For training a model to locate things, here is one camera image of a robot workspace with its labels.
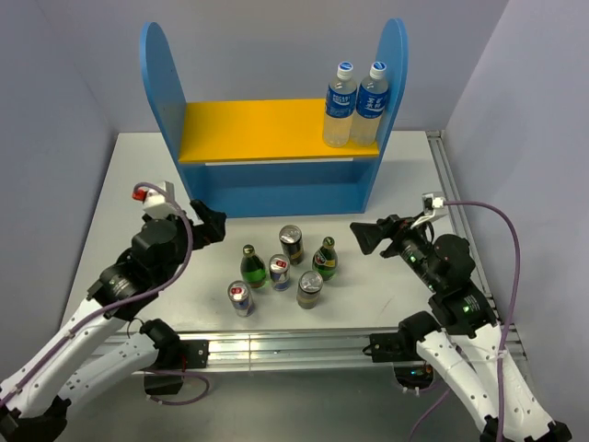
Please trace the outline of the Red Bull can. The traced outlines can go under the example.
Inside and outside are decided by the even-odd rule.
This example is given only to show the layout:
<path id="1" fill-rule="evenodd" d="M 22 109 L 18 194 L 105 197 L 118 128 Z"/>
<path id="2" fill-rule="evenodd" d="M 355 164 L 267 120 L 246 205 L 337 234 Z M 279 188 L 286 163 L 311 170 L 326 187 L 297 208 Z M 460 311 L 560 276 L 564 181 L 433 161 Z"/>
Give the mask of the Red Bull can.
<path id="1" fill-rule="evenodd" d="M 253 296 L 249 285 L 244 281 L 232 282 L 227 288 L 227 296 L 239 317 L 247 317 L 253 313 Z"/>
<path id="2" fill-rule="evenodd" d="M 283 254 L 274 254 L 269 261 L 271 286 L 276 291 L 284 291 L 290 284 L 290 262 Z"/>

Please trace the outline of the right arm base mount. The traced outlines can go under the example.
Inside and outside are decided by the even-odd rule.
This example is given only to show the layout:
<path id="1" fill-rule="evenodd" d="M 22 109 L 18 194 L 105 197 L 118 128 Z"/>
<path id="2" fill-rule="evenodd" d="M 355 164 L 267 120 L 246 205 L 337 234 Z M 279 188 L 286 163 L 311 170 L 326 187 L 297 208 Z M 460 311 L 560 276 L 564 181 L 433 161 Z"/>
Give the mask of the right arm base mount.
<path id="1" fill-rule="evenodd" d="M 391 364 L 394 379 L 404 393 L 412 392 L 418 396 L 434 384 L 432 366 L 417 356 L 400 331 L 370 334 L 363 354 L 375 364 Z"/>

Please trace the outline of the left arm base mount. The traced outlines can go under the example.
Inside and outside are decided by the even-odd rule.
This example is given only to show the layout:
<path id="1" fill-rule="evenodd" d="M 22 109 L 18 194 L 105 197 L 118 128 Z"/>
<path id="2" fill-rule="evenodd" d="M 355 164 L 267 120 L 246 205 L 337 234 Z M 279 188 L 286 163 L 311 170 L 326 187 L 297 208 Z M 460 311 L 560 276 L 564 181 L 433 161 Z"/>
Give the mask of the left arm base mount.
<path id="1" fill-rule="evenodd" d="M 209 356 L 207 340 L 179 341 L 159 349 L 156 361 L 144 375 L 144 392 L 149 397 L 163 399 L 177 395 L 187 382 L 186 374 L 193 369 L 204 369 Z"/>

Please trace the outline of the green glass bottle orange label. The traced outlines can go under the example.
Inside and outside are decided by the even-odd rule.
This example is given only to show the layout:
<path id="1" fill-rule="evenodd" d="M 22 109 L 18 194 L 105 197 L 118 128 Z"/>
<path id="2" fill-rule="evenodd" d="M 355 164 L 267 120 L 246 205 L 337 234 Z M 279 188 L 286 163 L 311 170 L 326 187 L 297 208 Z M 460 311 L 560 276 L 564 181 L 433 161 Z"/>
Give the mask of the green glass bottle orange label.
<path id="1" fill-rule="evenodd" d="M 267 277 L 263 260 L 250 244 L 243 246 L 242 253 L 240 272 L 243 280 L 253 289 L 262 288 Z"/>

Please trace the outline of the black can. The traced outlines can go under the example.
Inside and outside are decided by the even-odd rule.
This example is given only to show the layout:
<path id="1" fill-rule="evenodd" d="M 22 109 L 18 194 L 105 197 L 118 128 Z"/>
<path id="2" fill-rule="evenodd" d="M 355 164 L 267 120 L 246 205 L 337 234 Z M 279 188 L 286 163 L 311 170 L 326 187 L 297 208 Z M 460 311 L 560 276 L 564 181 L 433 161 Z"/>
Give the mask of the black can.
<path id="1" fill-rule="evenodd" d="M 279 232 L 279 240 L 284 255 L 292 265 L 299 265 L 304 260 L 303 234 L 295 225 L 286 225 Z"/>
<path id="2" fill-rule="evenodd" d="M 298 281 L 296 300 L 303 309 L 313 308 L 319 299 L 324 281 L 316 271 L 304 272 Z"/>

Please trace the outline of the black can front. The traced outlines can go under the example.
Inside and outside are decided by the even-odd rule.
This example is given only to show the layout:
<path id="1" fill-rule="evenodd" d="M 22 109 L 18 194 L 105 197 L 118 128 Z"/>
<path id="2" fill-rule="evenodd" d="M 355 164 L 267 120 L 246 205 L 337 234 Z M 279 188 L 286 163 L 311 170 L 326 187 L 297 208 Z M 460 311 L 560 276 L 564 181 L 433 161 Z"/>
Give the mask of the black can front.
<path id="1" fill-rule="evenodd" d="M 303 309 L 313 308 L 319 299 L 324 281 L 316 271 L 304 272 L 298 281 L 296 300 Z"/>

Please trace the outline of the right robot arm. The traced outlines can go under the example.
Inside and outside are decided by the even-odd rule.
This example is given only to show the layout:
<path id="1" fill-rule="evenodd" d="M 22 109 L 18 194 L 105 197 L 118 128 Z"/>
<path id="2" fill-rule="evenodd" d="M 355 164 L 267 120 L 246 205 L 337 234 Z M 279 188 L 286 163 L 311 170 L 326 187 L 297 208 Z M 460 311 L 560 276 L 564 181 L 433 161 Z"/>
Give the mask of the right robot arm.
<path id="1" fill-rule="evenodd" d="M 437 371 L 461 400 L 482 441 L 570 441 L 568 426 L 554 420 L 528 387 L 502 343 L 502 326 L 471 279 L 476 264 L 466 239 L 444 234 L 429 240 L 429 226 L 391 215 L 351 224 L 363 254 L 384 239 L 383 258 L 400 257 L 427 286 L 430 310 L 398 325 L 398 348 Z"/>

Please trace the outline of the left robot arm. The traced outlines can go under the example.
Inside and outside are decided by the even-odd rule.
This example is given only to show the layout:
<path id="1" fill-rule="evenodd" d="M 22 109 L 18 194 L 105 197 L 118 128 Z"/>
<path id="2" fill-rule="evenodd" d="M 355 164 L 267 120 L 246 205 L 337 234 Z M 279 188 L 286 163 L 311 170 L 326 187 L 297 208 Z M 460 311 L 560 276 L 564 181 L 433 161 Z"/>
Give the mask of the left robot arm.
<path id="1" fill-rule="evenodd" d="M 150 366 L 178 363 L 178 335 L 149 320 L 120 350 L 86 360 L 186 270 L 191 254 L 225 238 L 226 215 L 199 200 L 194 224 L 175 203 L 146 210 L 143 225 L 115 263 L 101 272 L 66 324 L 1 383 L 1 435 L 7 441 L 53 441 L 68 417 L 105 388 Z"/>

